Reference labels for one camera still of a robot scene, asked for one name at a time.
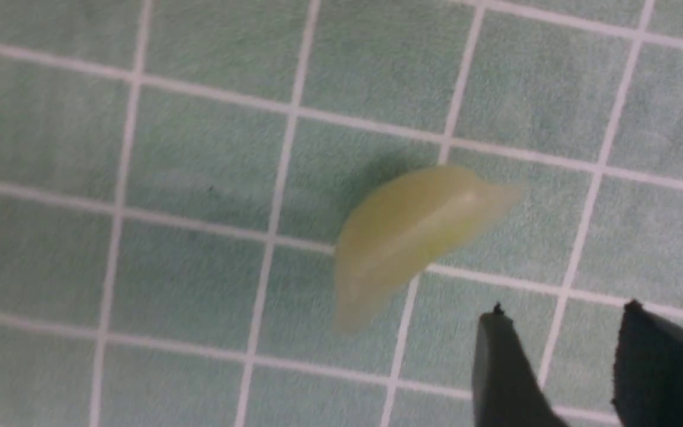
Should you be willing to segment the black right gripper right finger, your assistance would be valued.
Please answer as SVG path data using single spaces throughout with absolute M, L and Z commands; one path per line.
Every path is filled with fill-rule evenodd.
M 683 426 L 683 327 L 626 303 L 612 404 L 624 426 Z

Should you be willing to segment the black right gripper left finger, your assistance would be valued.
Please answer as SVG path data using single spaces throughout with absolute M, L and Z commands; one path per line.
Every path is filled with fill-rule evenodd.
M 567 425 L 543 395 L 501 303 L 478 321 L 472 395 L 475 426 Z

